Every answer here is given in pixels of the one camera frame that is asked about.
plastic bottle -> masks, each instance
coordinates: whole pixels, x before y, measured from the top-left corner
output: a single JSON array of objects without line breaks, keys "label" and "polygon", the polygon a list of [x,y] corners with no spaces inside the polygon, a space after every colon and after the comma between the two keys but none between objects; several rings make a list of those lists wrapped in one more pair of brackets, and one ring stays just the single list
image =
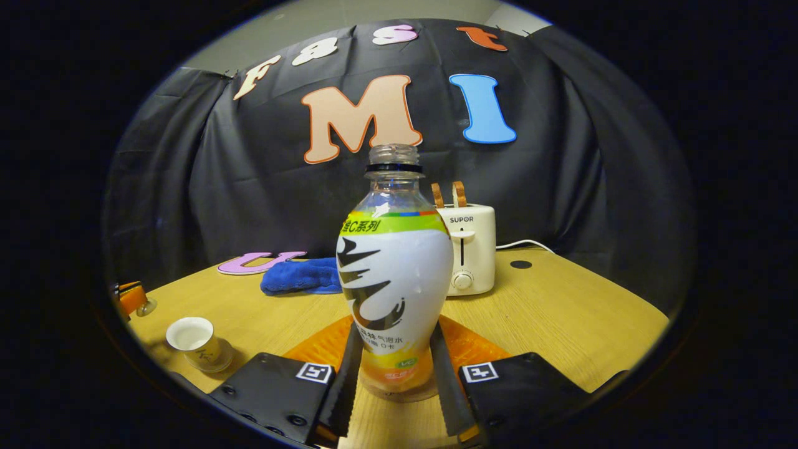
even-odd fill
[{"label": "plastic bottle", "polygon": [[429,337],[452,275],[452,242],[421,195],[417,149],[379,145],[369,152],[368,195],[338,237],[338,275],[364,343],[360,379],[399,402],[437,393]]}]

white wall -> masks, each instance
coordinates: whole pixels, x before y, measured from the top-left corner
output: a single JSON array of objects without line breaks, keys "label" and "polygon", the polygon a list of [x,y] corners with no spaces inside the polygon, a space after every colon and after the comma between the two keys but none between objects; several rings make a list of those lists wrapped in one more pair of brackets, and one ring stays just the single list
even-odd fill
[{"label": "white wall", "polygon": [[358,23],[448,18],[526,36],[547,22],[499,0],[295,0],[238,26],[183,63],[218,73],[252,66],[307,38]]}]

letter m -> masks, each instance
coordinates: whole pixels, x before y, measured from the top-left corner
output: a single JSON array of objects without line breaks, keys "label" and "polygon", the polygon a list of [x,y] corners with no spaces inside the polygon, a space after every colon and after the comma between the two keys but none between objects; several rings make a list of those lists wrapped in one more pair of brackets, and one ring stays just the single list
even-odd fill
[{"label": "letter m", "polygon": [[407,108],[406,75],[374,78],[355,105],[340,90],[326,87],[308,93],[302,104],[310,108],[310,149],[305,162],[318,164],[334,159],[341,152],[330,139],[330,128],[352,153],[360,151],[369,123],[374,121],[374,135],[369,145],[421,143],[421,133],[413,129]]}]

toaster knob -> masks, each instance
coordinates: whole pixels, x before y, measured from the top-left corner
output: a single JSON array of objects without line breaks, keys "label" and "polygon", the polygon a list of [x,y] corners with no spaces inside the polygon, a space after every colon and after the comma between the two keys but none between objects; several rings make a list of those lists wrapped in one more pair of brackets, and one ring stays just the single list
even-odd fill
[{"label": "toaster knob", "polygon": [[473,284],[474,278],[471,277],[470,273],[467,272],[458,272],[455,273],[454,277],[452,278],[452,284],[458,290],[465,290],[468,287],[471,287]]}]

black brush stroke logo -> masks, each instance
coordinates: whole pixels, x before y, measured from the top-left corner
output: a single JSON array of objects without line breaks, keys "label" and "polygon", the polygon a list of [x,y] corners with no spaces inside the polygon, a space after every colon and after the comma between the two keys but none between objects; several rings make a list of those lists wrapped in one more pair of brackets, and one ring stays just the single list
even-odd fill
[{"label": "black brush stroke logo", "polygon": [[[345,238],[342,237],[344,240],[344,250],[338,253],[338,264],[341,268],[345,267],[348,264],[352,264],[360,259],[364,259],[372,254],[376,254],[380,252],[380,250],[375,251],[368,251],[368,252],[352,252],[355,247],[358,245]],[[358,270],[354,272],[344,272],[340,271],[341,281],[343,284],[348,284],[349,282],[357,279],[362,278],[362,274],[364,272],[369,271],[368,269],[365,270]],[[374,293],[379,292],[382,290],[386,285],[390,284],[390,280],[384,280],[378,284],[366,285],[365,287],[358,287],[358,288],[346,288],[342,286],[342,290],[344,292],[344,297],[347,300],[354,300],[352,304],[352,312],[354,314],[354,319],[360,324],[362,327],[372,330],[372,331],[384,331],[387,329],[391,329],[393,326],[396,326],[399,321],[401,320],[402,314],[405,313],[405,298],[402,298],[399,304],[393,306],[393,310],[386,316],[378,320],[367,320],[363,318],[360,314],[360,307],[365,303]]]}]

